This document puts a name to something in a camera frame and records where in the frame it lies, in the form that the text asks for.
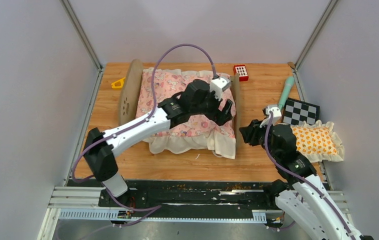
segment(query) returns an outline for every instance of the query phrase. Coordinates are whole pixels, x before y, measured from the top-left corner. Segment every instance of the checkerboard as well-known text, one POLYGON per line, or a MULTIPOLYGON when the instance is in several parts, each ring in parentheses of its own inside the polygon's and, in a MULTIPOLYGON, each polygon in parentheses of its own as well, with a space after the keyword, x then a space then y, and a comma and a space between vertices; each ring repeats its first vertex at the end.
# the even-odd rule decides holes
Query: checkerboard
POLYGON ((319 120, 319 106, 304 101, 288 98, 285 106, 282 122, 291 125, 301 125, 303 121, 313 125, 319 120))

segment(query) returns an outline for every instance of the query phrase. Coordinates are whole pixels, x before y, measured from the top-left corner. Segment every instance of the wooden tabletop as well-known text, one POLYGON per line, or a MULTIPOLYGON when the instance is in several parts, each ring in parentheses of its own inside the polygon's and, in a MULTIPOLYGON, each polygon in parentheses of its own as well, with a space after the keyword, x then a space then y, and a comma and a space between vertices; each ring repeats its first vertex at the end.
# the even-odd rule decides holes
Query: wooden tabletop
MULTIPOLYGON (((234 75, 233 63, 218 63, 219 73, 234 75)), ((153 67, 146 63, 144 67, 153 67)), ((115 128, 119 123, 119 96, 121 90, 112 89, 111 83, 126 76, 129 63, 108 63, 101 80, 87 132, 98 127, 100 131, 115 128)), ((160 69, 181 69, 183 71, 210 70, 208 63, 162 63, 160 69)), ((248 81, 240 82, 241 126, 251 120, 264 118, 262 109, 277 104, 284 89, 284 82, 292 76, 287 64, 246 64, 248 81)), ((296 86, 289 94, 299 99, 296 86)), ((148 180, 192 180, 192 181, 243 181, 272 182, 282 179, 275 166, 260 146, 241 144, 235 159, 219 158, 207 149, 191 149, 181 154, 165 150, 152 154, 146 142, 139 142, 116 158, 119 172, 125 179, 148 180)), ((319 164, 314 164, 318 173, 319 164)), ((91 175, 87 163, 82 158, 76 168, 76 176, 91 175)))

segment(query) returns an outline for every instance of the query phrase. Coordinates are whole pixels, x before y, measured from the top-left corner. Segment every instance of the yellow plastic toy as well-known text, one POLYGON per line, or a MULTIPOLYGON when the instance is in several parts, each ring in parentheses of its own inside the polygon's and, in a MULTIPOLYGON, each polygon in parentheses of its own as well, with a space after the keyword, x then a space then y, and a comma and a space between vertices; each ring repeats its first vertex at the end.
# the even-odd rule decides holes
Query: yellow plastic toy
POLYGON ((125 78, 126 78, 126 77, 123 77, 123 78, 121 78, 121 79, 119 79, 119 80, 113 82, 113 83, 111 84, 111 88, 112 88, 112 89, 121 89, 121 88, 123 88, 123 85, 124 85, 124 83, 125 83, 125 78))

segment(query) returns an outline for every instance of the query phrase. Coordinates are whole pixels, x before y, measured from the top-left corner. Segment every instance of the teal handle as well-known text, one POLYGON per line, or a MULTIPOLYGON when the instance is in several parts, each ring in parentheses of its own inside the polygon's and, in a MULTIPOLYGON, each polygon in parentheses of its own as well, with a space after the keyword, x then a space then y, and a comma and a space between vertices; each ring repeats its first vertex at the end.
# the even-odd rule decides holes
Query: teal handle
POLYGON ((288 99, 288 95, 290 94, 291 88, 294 85, 294 82, 295 82, 295 80, 294 80, 293 76, 289 76, 285 80, 285 86, 283 87, 283 91, 282 91, 281 97, 280 97, 279 102, 278 102, 279 110, 282 110, 282 108, 284 107, 285 102, 288 99))

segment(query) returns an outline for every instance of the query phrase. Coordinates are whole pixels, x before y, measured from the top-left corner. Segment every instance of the robotic arm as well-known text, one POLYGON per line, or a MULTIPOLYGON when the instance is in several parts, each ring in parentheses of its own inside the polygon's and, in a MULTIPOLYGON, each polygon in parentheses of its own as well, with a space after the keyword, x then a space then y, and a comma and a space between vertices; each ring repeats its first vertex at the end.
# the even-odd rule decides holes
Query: robotic arm
POLYGON ((252 120, 239 131, 246 144, 261 145, 269 151, 278 173, 288 182, 276 180, 265 188, 269 204, 289 214, 313 240, 373 240, 371 236, 363 236, 331 199, 315 168, 297 151, 297 138, 290 125, 273 126, 281 118, 278 106, 269 105, 263 113, 266 118, 262 122, 252 120), (289 191, 289 186, 304 198, 308 206, 289 191))
POLYGON ((115 197, 124 194, 128 190, 128 186, 119 173, 115 157, 155 133, 186 123, 193 115, 203 114, 222 126, 232 119, 231 100, 227 99, 223 109, 219 110, 222 93, 230 86, 231 81, 224 77, 213 79, 210 84, 195 79, 188 84, 184 91, 160 102, 151 117, 147 113, 122 126, 104 132, 100 132, 98 128, 90 130, 85 148, 112 135, 111 138, 97 144, 83 155, 95 179, 102 182, 115 197), (118 131, 138 123, 141 124, 116 135, 118 131))

